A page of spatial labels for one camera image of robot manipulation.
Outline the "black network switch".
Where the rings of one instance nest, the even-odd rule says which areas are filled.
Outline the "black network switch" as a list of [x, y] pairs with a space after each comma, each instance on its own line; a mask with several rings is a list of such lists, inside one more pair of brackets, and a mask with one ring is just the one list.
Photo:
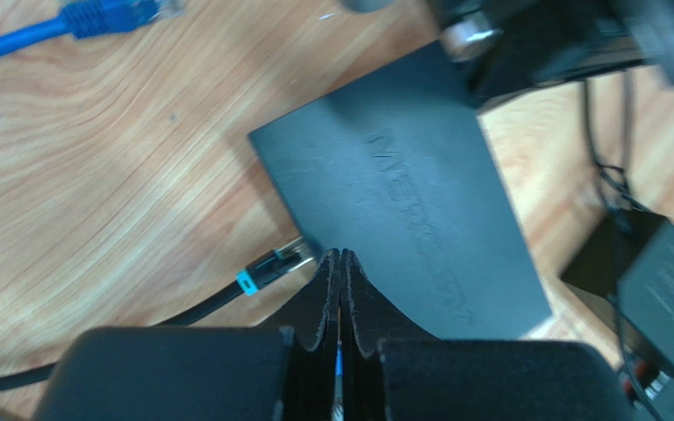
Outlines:
[[439, 43], [249, 135], [302, 236], [355, 252], [443, 339], [517, 339], [551, 310], [494, 159]]

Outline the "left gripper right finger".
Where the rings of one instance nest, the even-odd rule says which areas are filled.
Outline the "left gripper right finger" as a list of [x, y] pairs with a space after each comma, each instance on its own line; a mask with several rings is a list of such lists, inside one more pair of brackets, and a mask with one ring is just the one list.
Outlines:
[[617, 375], [578, 342], [438, 339], [340, 263], [346, 420], [629, 420]]

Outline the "black cable teal plug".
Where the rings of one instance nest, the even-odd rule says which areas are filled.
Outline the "black cable teal plug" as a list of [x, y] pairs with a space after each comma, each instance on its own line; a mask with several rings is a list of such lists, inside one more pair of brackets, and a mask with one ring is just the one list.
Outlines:
[[[190, 326], [220, 310], [239, 296], [252, 296], [283, 276], [302, 267], [314, 258], [308, 243], [295, 239], [273, 249], [245, 266], [234, 281], [216, 294], [189, 309], [158, 323], [159, 326]], [[55, 363], [0, 376], [0, 393], [45, 382], [52, 375]]]

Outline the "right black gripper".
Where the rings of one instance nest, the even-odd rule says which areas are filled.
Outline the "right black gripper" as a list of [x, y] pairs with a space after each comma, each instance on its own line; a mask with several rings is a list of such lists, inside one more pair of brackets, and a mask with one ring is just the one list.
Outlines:
[[657, 66], [674, 85], [674, 1], [429, 1], [479, 111], [527, 92]]

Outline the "black power adapter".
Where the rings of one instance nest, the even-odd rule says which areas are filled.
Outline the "black power adapter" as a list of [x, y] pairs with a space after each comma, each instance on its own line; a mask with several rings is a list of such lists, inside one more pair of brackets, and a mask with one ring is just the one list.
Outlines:
[[674, 420], [674, 224], [623, 210], [605, 217], [561, 280], [617, 336], [635, 420]]

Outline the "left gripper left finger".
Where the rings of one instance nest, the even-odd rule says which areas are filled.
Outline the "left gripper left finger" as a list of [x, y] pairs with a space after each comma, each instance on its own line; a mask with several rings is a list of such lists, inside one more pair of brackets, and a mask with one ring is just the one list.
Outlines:
[[254, 327], [105, 327], [58, 363], [37, 420], [328, 420], [341, 254]]

